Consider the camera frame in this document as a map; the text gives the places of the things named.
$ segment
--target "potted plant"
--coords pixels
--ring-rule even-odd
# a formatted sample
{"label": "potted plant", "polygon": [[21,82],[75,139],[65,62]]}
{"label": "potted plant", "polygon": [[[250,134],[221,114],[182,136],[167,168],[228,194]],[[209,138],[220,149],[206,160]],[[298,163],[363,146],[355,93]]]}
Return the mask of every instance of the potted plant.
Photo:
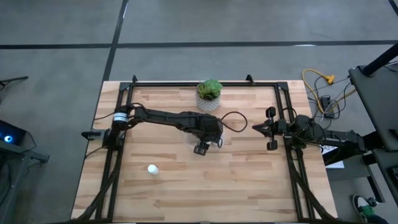
{"label": "potted plant", "polygon": [[222,84],[218,80],[209,79],[197,86],[197,106],[202,111],[210,112],[220,105]]}

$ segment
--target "sneaker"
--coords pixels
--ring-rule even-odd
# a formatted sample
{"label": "sneaker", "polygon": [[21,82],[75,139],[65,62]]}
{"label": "sneaker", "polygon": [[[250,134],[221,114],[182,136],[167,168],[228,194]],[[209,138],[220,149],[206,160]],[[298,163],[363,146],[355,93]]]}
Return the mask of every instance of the sneaker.
{"label": "sneaker", "polygon": [[373,207],[368,204],[365,198],[354,195],[353,196],[353,205],[355,210],[358,212],[359,216],[362,219],[362,222],[368,223],[368,217],[374,215]]}

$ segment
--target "succulent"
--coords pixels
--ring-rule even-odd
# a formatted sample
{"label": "succulent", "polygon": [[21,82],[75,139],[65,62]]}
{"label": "succulent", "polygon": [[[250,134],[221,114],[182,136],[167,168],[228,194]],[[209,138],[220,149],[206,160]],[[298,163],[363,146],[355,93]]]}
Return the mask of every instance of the succulent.
{"label": "succulent", "polygon": [[201,99],[212,101],[220,95],[222,88],[218,80],[210,79],[199,84],[197,91]]}

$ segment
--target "butcher block tabletop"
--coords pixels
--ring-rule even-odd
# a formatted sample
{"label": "butcher block tabletop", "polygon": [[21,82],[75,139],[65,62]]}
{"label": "butcher block tabletop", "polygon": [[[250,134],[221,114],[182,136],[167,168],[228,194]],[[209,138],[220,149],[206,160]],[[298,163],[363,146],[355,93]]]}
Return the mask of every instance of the butcher block tabletop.
{"label": "butcher block tabletop", "polygon": [[[298,114],[311,116],[303,81],[286,82],[294,109]],[[103,83],[96,118],[114,111],[119,84]],[[134,87],[132,102],[173,113],[201,112],[196,107],[194,87]],[[238,111],[247,117],[249,124],[241,133],[224,128],[223,147],[211,146],[206,156],[194,154],[191,136],[175,127],[141,123],[128,130],[113,221],[296,221],[283,140],[278,137],[278,149],[267,151],[268,139],[251,128],[267,119],[265,111],[270,106],[277,108],[273,87],[224,87],[220,107],[210,114],[221,118],[227,112]],[[108,129],[112,118],[96,120],[93,128]],[[234,129],[244,126],[244,120],[238,114],[228,115],[224,122]],[[91,141],[86,153],[100,146],[100,140]],[[310,189],[336,217],[319,147],[308,146],[303,151]],[[72,218],[81,215],[98,193],[105,157],[106,149],[100,149],[85,159]],[[159,168],[157,175],[148,173],[150,164]],[[104,217],[109,195],[110,191],[105,198]],[[301,191],[300,198],[304,216],[308,217]]]}

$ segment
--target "blue light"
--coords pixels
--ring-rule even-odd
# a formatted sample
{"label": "blue light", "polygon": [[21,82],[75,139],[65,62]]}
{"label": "blue light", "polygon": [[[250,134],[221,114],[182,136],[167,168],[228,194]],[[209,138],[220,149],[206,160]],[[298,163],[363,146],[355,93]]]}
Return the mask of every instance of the blue light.
{"label": "blue light", "polygon": [[10,143],[12,141],[12,137],[11,136],[6,136],[4,137],[5,142]]}

